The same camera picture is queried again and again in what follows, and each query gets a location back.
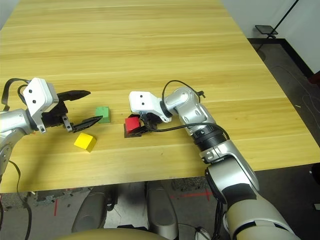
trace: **wooden cube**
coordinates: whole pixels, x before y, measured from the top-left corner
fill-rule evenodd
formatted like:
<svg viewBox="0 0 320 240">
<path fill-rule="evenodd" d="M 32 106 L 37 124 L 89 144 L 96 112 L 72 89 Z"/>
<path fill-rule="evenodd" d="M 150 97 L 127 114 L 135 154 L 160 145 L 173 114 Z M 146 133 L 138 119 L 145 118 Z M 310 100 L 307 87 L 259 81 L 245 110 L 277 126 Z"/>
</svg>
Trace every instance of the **wooden cube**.
<svg viewBox="0 0 320 240">
<path fill-rule="evenodd" d="M 90 153 L 96 145 L 96 143 L 97 140 L 93 136 L 81 132 L 75 140 L 74 145 L 84 150 L 87 150 Z"/>
<path fill-rule="evenodd" d="M 95 115 L 96 116 L 103 116 L 100 121 L 98 121 L 99 124 L 105 124 L 110 123 L 110 110 L 107 106 L 98 106 L 95 109 Z"/>
</svg>

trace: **cable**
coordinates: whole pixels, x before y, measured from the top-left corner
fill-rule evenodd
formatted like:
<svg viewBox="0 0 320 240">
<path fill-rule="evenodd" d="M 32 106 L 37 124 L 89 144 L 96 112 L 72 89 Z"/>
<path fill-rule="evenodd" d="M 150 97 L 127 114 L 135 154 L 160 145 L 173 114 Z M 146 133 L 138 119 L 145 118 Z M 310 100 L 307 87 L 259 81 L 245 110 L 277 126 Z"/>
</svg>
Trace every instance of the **cable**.
<svg viewBox="0 0 320 240">
<path fill-rule="evenodd" d="M 172 82 L 178 82 L 178 83 L 181 83 L 185 86 L 187 86 L 188 88 L 190 88 L 199 98 L 199 103 L 200 103 L 200 96 L 203 96 L 205 98 L 205 95 L 204 95 L 204 92 L 203 91 L 200 91 L 200 92 L 197 92 L 196 90 L 194 90 L 191 86 L 189 86 L 188 84 L 186 84 L 185 82 L 183 81 L 179 81 L 179 80 L 171 80 L 171 81 L 168 81 L 166 83 L 166 85 L 164 86 L 163 90 L 162 90 L 162 94 L 161 94 L 161 98 L 162 98 L 162 101 L 164 101 L 165 99 L 165 91 L 166 91 L 166 88 L 167 86 L 172 83 Z M 195 122 L 195 123 L 188 123 L 188 124 L 184 124 L 184 125 L 180 125 L 180 126 L 174 126 L 174 127 L 170 127 L 170 128 L 163 128 L 163 129 L 155 129 L 153 128 L 152 126 L 150 126 L 148 124 L 148 118 L 147 118 L 147 115 L 146 114 L 142 114 L 140 116 L 140 119 L 144 122 L 144 125 L 146 127 L 146 129 L 149 131 L 149 132 L 156 132 L 156 133 L 161 133 L 161 132 L 168 132 L 168 131 L 172 131 L 172 130 L 177 130 L 177 129 L 183 129 L 183 128 L 187 128 L 187 127 L 192 127 L 192 126 L 213 126 L 219 130 L 221 130 L 225 136 L 225 138 L 227 140 L 230 139 L 228 133 L 226 130 L 224 130 L 221 126 L 219 126 L 218 124 L 216 123 L 212 123 L 212 122 Z"/>
<path fill-rule="evenodd" d="M 201 101 L 200 96 L 203 96 L 204 98 L 206 98 L 206 96 L 204 95 L 204 92 L 203 92 L 203 91 L 197 92 L 197 91 L 194 90 L 191 86 L 189 86 L 188 84 L 186 84 L 186 83 L 183 82 L 183 81 L 171 80 L 171 81 L 168 81 L 168 82 L 166 83 L 166 85 L 164 85 L 164 88 L 163 88 L 163 90 L 162 90 L 161 99 L 162 99 L 163 102 L 165 101 L 165 91 L 166 91 L 166 88 L 167 88 L 167 86 L 168 86 L 170 83 L 172 83 L 172 82 L 181 83 L 181 84 L 187 86 L 188 88 L 190 88 L 190 89 L 198 96 L 198 98 L 199 98 L 199 103 L 200 103 L 200 101 Z"/>
<path fill-rule="evenodd" d="M 21 79 L 21 78 L 11 78 L 8 81 L 6 81 L 4 88 L 3 88 L 2 98 L 1 98 L 1 103 L 4 105 L 3 111 L 9 111 L 9 109 L 10 109 L 10 106 L 8 105 L 9 88 L 12 83 L 17 82 L 17 81 L 23 81 L 26 84 L 30 83 L 29 80 Z"/>
<path fill-rule="evenodd" d="M 186 224 L 186 223 L 178 223 L 178 225 L 191 227 L 195 230 L 196 233 L 200 233 L 205 239 L 210 240 L 210 238 L 208 238 L 206 235 L 204 235 L 203 232 L 200 231 L 200 229 L 204 229 L 203 227 L 200 227 L 200 226 L 195 227 L 195 226 L 192 226 L 192 225 Z"/>
<path fill-rule="evenodd" d="M 183 129 L 183 128 L 192 127 L 192 126 L 201 126 L 201 125 L 213 126 L 213 127 L 217 128 L 217 129 L 221 130 L 227 139 L 230 139 L 229 134 L 227 133 L 226 130 L 224 130 L 218 124 L 215 124 L 215 123 L 212 123 L 212 122 L 188 123 L 188 124 L 185 124 L 185 125 L 174 126 L 174 127 L 170 127 L 170 128 L 164 128 L 164 129 L 155 129 L 155 128 L 152 128 L 152 127 L 149 127 L 149 126 L 146 125 L 146 129 L 148 129 L 151 132 L 161 133 L 161 132 L 168 132 L 168 131 L 177 130 L 177 129 Z"/>
<path fill-rule="evenodd" d="M 211 240 L 218 240 L 220 238 L 220 230 L 222 225 L 222 218 L 224 214 L 224 205 L 222 201 L 217 198 L 217 204 L 214 216 L 214 232 Z"/>
<path fill-rule="evenodd" d="M 31 208 L 28 204 L 28 197 L 27 197 L 28 195 L 23 199 L 19 193 L 19 182 L 20 182 L 20 177 L 21 177 L 21 171 L 20 171 L 18 165 L 15 164 L 13 161 L 9 160 L 9 163 L 11 163 L 15 167 L 15 169 L 18 173 L 18 182 L 16 183 L 16 193 L 18 194 L 18 197 L 20 198 L 23 207 L 26 208 L 28 211 L 28 226 L 27 226 L 26 234 L 25 234 L 25 238 L 24 238 L 24 240 L 28 240 L 29 236 L 30 236 L 31 224 L 32 224 L 32 211 L 31 211 Z"/>
<path fill-rule="evenodd" d="M 319 113 L 319 114 L 320 114 L 320 110 L 317 109 L 317 107 L 315 106 L 315 103 L 314 103 L 313 99 L 315 99 L 315 100 L 317 100 L 317 101 L 319 101 L 319 102 L 320 102 L 320 99 L 317 98 L 317 97 L 315 97 L 315 96 L 312 96 L 312 95 L 310 94 L 310 92 L 305 88 L 305 86 L 303 86 L 303 84 L 302 84 L 289 70 L 287 70 L 286 68 L 284 68 L 283 66 L 280 66 L 280 65 L 276 65 L 276 66 L 270 68 L 270 70 L 275 69 L 275 68 L 280 68 L 280 69 L 286 71 L 286 72 L 287 72 L 288 74 L 290 74 L 290 75 L 293 77 L 293 79 L 294 79 L 295 81 L 297 81 L 297 82 L 299 83 L 299 85 L 306 91 L 307 94 L 303 95 L 302 98 L 301 98 L 301 99 L 302 99 L 302 102 L 303 102 L 303 104 L 306 106 L 306 108 L 309 110 L 309 112 L 311 113 L 311 115 L 313 116 L 314 121 L 315 121 L 315 124 L 316 124 L 316 126 L 318 127 L 318 129 L 320 130 L 320 123 L 318 122 L 317 117 L 314 115 L 314 113 L 311 111 L 310 107 L 309 107 L 308 104 L 306 103 L 305 98 L 308 97 L 308 98 L 310 99 L 313 108 L 314 108 L 314 109 L 316 110 L 316 112 Z"/>
<path fill-rule="evenodd" d="M 18 87 L 18 90 L 17 90 L 19 98 L 21 99 L 21 101 L 22 101 L 25 105 L 27 105 L 26 100 L 25 100 L 25 97 L 22 95 L 22 93 L 21 93 L 20 91 L 21 91 L 22 88 L 27 87 L 27 86 L 28 86 L 27 84 L 23 84 L 23 85 L 21 85 L 20 87 Z"/>
</svg>

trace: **floor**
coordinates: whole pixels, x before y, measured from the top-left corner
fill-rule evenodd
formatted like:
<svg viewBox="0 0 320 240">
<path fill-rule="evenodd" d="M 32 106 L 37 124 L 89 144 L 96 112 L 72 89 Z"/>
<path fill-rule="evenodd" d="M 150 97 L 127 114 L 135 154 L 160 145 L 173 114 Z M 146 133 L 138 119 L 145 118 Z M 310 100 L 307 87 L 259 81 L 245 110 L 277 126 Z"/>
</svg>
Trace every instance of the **floor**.
<svg viewBox="0 0 320 240">
<path fill-rule="evenodd" d="M 264 63 L 320 145 L 320 89 L 306 80 L 280 45 L 268 44 L 261 50 L 266 56 Z M 320 185 L 314 181 L 310 169 L 310 165 L 304 165 L 256 172 L 261 195 L 277 207 L 303 240 L 320 239 L 320 211 L 313 207 L 314 203 L 320 203 Z M 201 226 L 213 233 L 216 200 L 203 177 L 164 180 L 162 184 L 171 198 L 179 223 Z M 138 191 L 136 187 L 139 185 L 141 183 L 121 186 L 123 191 L 118 205 L 108 212 L 105 228 L 118 224 L 131 223 L 135 227 L 147 224 L 146 209 L 141 204 L 143 191 Z M 89 191 L 88 188 L 77 188 L 31 195 L 28 198 L 33 214 L 30 239 L 51 240 L 69 234 L 77 211 Z M 0 239 L 23 239 L 27 211 L 22 208 L 15 193 L 2 194 L 2 202 L 6 212 Z M 194 232 L 190 226 L 179 225 L 180 239 L 193 240 Z M 223 228 L 221 235 L 221 239 L 229 239 Z"/>
</svg>

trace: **red block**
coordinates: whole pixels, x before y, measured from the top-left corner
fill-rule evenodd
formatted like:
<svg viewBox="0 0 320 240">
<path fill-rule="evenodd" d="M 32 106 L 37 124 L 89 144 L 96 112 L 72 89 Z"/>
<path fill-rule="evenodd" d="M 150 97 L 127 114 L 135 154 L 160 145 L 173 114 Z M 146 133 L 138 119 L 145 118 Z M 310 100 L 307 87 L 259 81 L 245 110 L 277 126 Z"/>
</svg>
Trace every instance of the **red block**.
<svg viewBox="0 0 320 240">
<path fill-rule="evenodd" d="M 139 117 L 137 116 L 126 118 L 124 121 L 127 134 L 131 133 L 133 129 L 140 127 Z"/>
</svg>

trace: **black cable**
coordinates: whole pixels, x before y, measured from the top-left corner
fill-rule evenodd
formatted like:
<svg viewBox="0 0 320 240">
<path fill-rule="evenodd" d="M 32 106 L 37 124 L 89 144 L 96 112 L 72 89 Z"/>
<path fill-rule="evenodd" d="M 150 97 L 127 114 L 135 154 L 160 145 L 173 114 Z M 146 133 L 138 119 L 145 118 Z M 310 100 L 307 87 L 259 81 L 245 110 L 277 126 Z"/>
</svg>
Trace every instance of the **black cable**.
<svg viewBox="0 0 320 240">
<path fill-rule="evenodd" d="M 21 171 L 20 171 L 18 165 L 15 164 L 13 161 L 9 160 L 9 163 L 11 163 L 15 167 L 15 169 L 18 173 L 18 182 L 16 184 L 16 193 L 18 194 L 18 197 L 20 198 L 23 207 L 26 208 L 28 211 L 28 227 L 26 229 L 26 234 L 25 234 L 25 238 L 24 238 L 24 240 L 28 240 L 29 236 L 30 236 L 31 224 L 32 224 L 32 211 L 31 211 L 31 207 L 28 204 L 28 195 L 23 199 L 19 193 L 19 182 L 20 182 L 20 177 L 21 177 Z"/>
<path fill-rule="evenodd" d="M 9 111 L 9 109 L 10 109 L 10 106 L 8 105 L 9 88 L 12 83 L 17 82 L 17 81 L 23 81 L 26 84 L 30 83 L 29 80 L 21 79 L 21 78 L 11 78 L 8 81 L 6 81 L 4 88 L 3 88 L 2 98 L 1 98 L 1 103 L 4 105 L 3 111 Z"/>
<path fill-rule="evenodd" d="M 214 232 L 211 240 L 218 240 L 220 238 L 220 230 L 223 221 L 224 205 L 217 199 L 215 217 L 214 217 Z"/>
<path fill-rule="evenodd" d="M 199 227 L 199 226 L 195 227 L 195 226 L 192 226 L 192 225 L 186 224 L 186 223 L 178 223 L 178 225 L 191 227 L 195 230 L 196 233 L 200 233 L 205 239 L 210 240 L 206 235 L 203 234 L 203 232 L 200 231 L 200 229 L 204 229 L 203 227 Z"/>
<path fill-rule="evenodd" d="M 22 95 L 22 93 L 21 93 L 20 91 L 21 91 L 22 88 L 27 87 L 27 86 L 28 86 L 27 84 L 23 84 L 23 85 L 21 85 L 20 87 L 18 87 L 18 90 L 17 90 L 19 98 L 21 99 L 21 101 L 22 101 L 25 105 L 27 105 L 26 100 L 25 100 L 25 97 Z"/>
<path fill-rule="evenodd" d="M 197 91 L 194 90 L 191 86 L 189 86 L 188 84 L 186 84 L 186 83 L 183 82 L 183 81 L 171 80 L 171 81 L 168 81 L 168 82 L 166 83 L 166 85 L 164 86 L 164 88 L 163 88 L 163 90 L 162 90 L 161 99 L 162 99 L 163 102 L 165 101 L 165 91 L 166 91 L 166 88 L 167 88 L 167 86 L 168 86 L 170 83 L 172 83 L 172 82 L 181 83 L 181 84 L 187 86 L 188 88 L 190 88 L 190 89 L 198 96 L 198 98 L 199 98 L 199 103 L 200 103 L 200 101 L 201 101 L 200 96 L 203 96 L 204 98 L 206 98 L 206 96 L 204 95 L 204 92 L 203 92 L 203 91 L 197 92 Z"/>
<path fill-rule="evenodd" d="M 201 125 L 213 126 L 213 127 L 217 128 L 217 129 L 221 130 L 227 139 L 230 139 L 230 137 L 229 137 L 229 135 L 228 135 L 226 130 L 224 130 L 218 124 L 215 124 L 215 123 L 212 123 L 212 122 L 188 123 L 188 124 L 185 124 L 185 125 L 174 126 L 174 127 L 164 128 L 164 129 L 155 129 L 155 128 L 152 128 L 152 127 L 147 126 L 147 125 L 145 127 L 151 132 L 161 133 L 161 132 L 167 132 L 167 131 L 172 131 L 172 130 L 177 130 L 177 129 L 183 129 L 183 128 L 192 127 L 192 126 L 201 126 Z"/>
</svg>

